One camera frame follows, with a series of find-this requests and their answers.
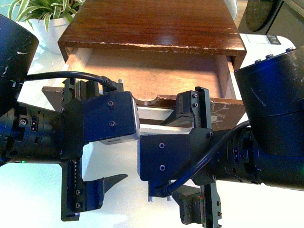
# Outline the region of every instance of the wooden drawer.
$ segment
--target wooden drawer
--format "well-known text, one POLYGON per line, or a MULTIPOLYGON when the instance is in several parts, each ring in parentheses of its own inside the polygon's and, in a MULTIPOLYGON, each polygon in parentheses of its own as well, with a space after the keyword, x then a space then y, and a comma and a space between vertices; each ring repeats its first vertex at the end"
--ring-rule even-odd
POLYGON ((124 90, 132 92, 139 106, 172 109, 178 93, 207 88, 214 130, 233 127, 245 113, 236 100, 239 91, 227 56, 75 48, 66 64, 70 71, 123 79, 124 90))

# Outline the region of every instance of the screw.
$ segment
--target screw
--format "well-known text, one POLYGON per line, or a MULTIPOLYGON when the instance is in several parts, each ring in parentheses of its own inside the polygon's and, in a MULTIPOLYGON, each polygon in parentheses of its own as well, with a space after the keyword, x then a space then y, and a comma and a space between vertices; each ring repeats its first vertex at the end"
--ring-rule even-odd
POLYGON ((269 54, 269 55, 266 55, 265 58, 271 58, 273 56, 274 56, 274 54, 269 54))
POLYGON ((165 169, 166 169, 166 166, 164 166, 164 165, 160 166, 160 171, 164 171, 165 169))
POLYGON ((108 106, 109 106, 109 107, 112 107, 113 105, 114 105, 114 102, 113 102, 113 101, 109 101, 109 102, 108 102, 108 106))
POLYGON ((248 158, 248 154, 247 153, 242 154, 242 158, 243 159, 247 159, 248 158))
POLYGON ((148 202, 153 202, 154 201, 154 197, 153 196, 148 196, 148 202))
POLYGON ((161 149, 163 149, 163 148, 165 148, 165 144, 160 143, 159 147, 160 147, 161 149))
POLYGON ((294 48, 293 48, 293 47, 290 47, 290 48, 287 48, 285 51, 286 51, 286 52, 290 52, 290 51, 292 51, 292 50, 294 50, 294 48))
POLYGON ((172 201, 173 197, 172 196, 167 196, 167 201, 172 201))
POLYGON ((29 122, 29 121, 28 121, 26 118, 21 118, 21 119, 20 119, 20 123, 21 123, 22 125, 27 125, 28 122, 29 122))
POLYGON ((81 203, 78 203, 78 202, 77 202, 76 205, 75 205, 75 207, 76 207, 76 208, 80 208, 80 207, 81 207, 81 203))
POLYGON ((110 126, 110 127, 114 127, 115 125, 116 125, 116 123, 115 123, 114 121, 110 121, 110 122, 109 122, 109 126, 110 126))

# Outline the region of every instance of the wooden top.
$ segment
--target wooden top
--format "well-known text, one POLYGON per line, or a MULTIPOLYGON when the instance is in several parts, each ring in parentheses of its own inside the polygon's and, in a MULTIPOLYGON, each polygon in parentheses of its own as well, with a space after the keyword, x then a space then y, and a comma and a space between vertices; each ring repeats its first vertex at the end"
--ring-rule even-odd
POLYGON ((58 41, 66 47, 236 56, 246 50, 223 0, 86 0, 58 41))

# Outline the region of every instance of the potted plant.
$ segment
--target potted plant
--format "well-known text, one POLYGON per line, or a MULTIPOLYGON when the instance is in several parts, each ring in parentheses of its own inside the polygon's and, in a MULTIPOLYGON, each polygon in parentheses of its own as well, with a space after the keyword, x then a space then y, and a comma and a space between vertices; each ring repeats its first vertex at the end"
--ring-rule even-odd
POLYGON ((28 21, 40 43, 51 52, 60 54, 57 41, 83 3, 84 0, 14 0, 8 17, 15 21, 28 21), (17 5, 19 10, 13 18, 17 5))

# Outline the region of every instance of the spider plant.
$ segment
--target spider plant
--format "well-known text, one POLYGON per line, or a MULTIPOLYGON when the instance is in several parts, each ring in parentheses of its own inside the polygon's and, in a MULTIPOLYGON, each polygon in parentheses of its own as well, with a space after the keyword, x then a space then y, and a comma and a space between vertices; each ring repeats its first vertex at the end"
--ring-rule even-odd
POLYGON ((50 20, 66 18, 73 20, 84 0, 13 0, 9 6, 8 18, 13 19, 13 11, 20 5, 15 21, 28 21, 30 19, 44 20, 46 32, 50 20))

